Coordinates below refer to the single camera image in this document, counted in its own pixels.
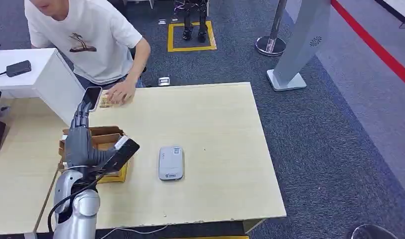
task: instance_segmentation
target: robot finger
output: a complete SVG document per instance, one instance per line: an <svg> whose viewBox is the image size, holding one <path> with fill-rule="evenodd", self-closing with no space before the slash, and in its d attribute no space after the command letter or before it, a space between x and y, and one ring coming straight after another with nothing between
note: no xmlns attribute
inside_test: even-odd
<svg viewBox="0 0 405 239"><path fill-rule="evenodd" d="M91 103L87 103L84 105L83 111L82 111L82 118L81 118L81 126L88 128L89 127L89 109L91 108Z"/></svg>

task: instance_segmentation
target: white device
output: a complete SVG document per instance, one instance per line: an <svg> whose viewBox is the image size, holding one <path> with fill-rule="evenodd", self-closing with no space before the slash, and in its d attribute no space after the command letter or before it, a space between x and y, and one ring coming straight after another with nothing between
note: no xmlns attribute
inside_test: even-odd
<svg viewBox="0 0 405 239"><path fill-rule="evenodd" d="M323 45L328 35L330 0L302 0L286 50L267 75L275 91L305 88L298 73Z"/></svg>
<svg viewBox="0 0 405 239"><path fill-rule="evenodd" d="M183 149L180 146L160 149L158 177L163 181L179 180L183 177Z"/></svg>
<svg viewBox="0 0 405 239"><path fill-rule="evenodd" d="M170 77L161 77L158 79L158 86L169 86Z"/></svg>

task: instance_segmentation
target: man's arm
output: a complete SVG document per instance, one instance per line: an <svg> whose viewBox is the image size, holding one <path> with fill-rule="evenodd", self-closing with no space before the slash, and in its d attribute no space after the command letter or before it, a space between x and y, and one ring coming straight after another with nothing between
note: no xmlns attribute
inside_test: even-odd
<svg viewBox="0 0 405 239"><path fill-rule="evenodd" d="M131 70L129 71L126 80L132 80L136 84L138 78L140 77L142 71L146 66L146 61L148 60L150 53L151 47L149 46L145 38L141 38L141 40L136 45L136 54L134 63L132 65Z"/></svg>
<svg viewBox="0 0 405 239"><path fill-rule="evenodd" d="M134 63L125 81L115 84L108 91L108 100L114 104L124 103L135 95L135 85L146 61L151 53L151 47L142 35L126 20L126 18L112 7L111 31L119 44L128 48L136 47Z"/></svg>

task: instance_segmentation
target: white cabinet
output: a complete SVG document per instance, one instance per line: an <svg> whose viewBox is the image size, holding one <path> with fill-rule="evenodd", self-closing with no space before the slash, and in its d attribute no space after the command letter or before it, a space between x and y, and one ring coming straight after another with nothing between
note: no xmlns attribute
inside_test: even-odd
<svg viewBox="0 0 405 239"><path fill-rule="evenodd" d="M0 76L3 98L41 98L67 125L85 90L55 48L0 50L0 72L21 61L31 62L31 71Z"/></svg>

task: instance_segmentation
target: man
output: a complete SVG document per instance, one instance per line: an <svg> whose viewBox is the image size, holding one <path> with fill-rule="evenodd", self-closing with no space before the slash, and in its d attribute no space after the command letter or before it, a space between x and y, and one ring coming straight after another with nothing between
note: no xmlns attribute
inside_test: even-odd
<svg viewBox="0 0 405 239"><path fill-rule="evenodd" d="M122 104L142 87L150 46L107 0L25 0L25 16L32 48L53 43L84 88L109 89L109 101Z"/></svg>

